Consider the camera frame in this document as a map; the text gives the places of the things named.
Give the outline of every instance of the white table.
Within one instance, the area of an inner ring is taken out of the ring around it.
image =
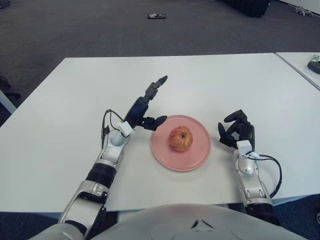
[[[0,128],[0,211],[62,212],[100,152],[105,110],[125,116],[164,75],[146,115],[196,118],[211,136],[211,153],[198,169],[169,170],[152,154],[151,132],[137,127],[109,211],[239,202],[233,149],[219,143],[217,127],[238,109],[255,126],[256,151],[281,163],[275,198],[320,192],[320,93],[275,54],[66,58]],[[260,165],[271,192],[278,167]]]
[[[320,90],[320,74],[307,69],[313,55],[320,56],[320,52],[277,52],[276,55]]]

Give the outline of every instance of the cable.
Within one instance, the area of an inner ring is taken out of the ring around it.
[[[278,167],[279,167],[280,177],[279,177],[279,181],[278,181],[278,183],[277,183],[274,191],[270,194],[270,198],[272,199],[272,198],[277,194],[277,192],[279,191],[280,186],[281,186],[281,184],[282,184],[282,168],[281,168],[281,165],[280,165],[280,163],[278,162],[278,160],[275,159],[274,157],[269,156],[269,155],[264,155],[264,154],[260,154],[260,157],[265,157],[265,158],[264,158],[264,159],[255,159],[255,158],[251,158],[251,157],[248,157],[248,158],[251,159],[251,160],[256,160],[256,161],[272,160],[272,161],[274,161],[274,162],[278,165]]]
[[[124,119],[115,111],[113,111],[112,109],[108,109],[105,111],[104,115],[103,115],[103,119],[102,119],[102,129],[101,129],[101,149],[104,148],[104,143],[105,143],[105,137],[106,137],[106,133],[105,133],[105,120],[106,120],[106,115],[110,113],[110,125],[113,129],[117,130],[120,132],[120,130],[116,127],[113,126],[112,121],[111,121],[111,116],[112,113],[114,113],[122,122],[124,122]]]

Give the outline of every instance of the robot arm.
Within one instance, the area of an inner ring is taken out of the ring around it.
[[[145,91],[145,96],[139,97],[128,111],[124,122],[110,132],[109,126],[102,126],[102,150],[96,159],[86,179],[80,184],[69,204],[61,214],[58,224],[39,233],[32,240],[82,240],[91,239],[97,234],[97,229],[103,223],[106,214],[105,203],[109,189],[117,173],[119,162],[124,156],[124,148],[130,140],[130,134],[136,126],[155,131],[166,119],[144,118],[149,101],[167,80],[167,76],[152,82]]]
[[[267,188],[259,178],[259,167],[255,160],[261,158],[254,152],[255,128],[247,121],[247,116],[241,109],[224,119],[225,123],[232,121],[235,122],[227,131],[219,122],[218,130],[220,142],[236,149],[233,158],[244,208],[248,215],[280,226]],[[238,139],[235,139],[234,133],[239,134]]]

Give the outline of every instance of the apple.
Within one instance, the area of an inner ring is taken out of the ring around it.
[[[186,126],[177,126],[169,134],[169,145],[180,152],[190,148],[192,141],[192,133]]]

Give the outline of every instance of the pink plate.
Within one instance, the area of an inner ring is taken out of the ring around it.
[[[176,151],[169,146],[169,134],[178,126],[186,126],[192,132],[192,145],[184,152]],[[190,171],[200,167],[207,160],[211,141],[206,128],[200,122],[189,116],[173,115],[152,133],[151,148],[154,156],[167,168]]]

